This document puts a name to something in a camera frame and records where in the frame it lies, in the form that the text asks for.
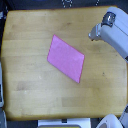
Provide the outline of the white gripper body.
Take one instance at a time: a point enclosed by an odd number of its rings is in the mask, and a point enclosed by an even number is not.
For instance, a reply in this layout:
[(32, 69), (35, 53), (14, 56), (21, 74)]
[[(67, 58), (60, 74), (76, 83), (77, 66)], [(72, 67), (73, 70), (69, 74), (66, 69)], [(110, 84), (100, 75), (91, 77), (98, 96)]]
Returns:
[(100, 29), (101, 29), (101, 24), (95, 25), (92, 28), (91, 32), (88, 34), (89, 38), (91, 40), (100, 40), (101, 39)]

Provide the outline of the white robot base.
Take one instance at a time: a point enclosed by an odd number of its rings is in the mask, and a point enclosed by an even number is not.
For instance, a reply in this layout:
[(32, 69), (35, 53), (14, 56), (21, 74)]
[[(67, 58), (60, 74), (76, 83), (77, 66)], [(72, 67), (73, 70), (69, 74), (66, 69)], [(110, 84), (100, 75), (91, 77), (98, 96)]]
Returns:
[(96, 128), (123, 128), (123, 126), (115, 115), (109, 114), (100, 121)]

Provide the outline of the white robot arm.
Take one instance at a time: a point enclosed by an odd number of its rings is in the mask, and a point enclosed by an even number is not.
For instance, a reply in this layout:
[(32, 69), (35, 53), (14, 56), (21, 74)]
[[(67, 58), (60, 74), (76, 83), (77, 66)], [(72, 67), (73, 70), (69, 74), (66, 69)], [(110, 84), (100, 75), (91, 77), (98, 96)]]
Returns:
[(128, 35), (116, 25), (116, 22), (116, 15), (107, 12), (102, 22), (94, 26), (88, 36), (91, 40), (107, 42), (128, 63)]

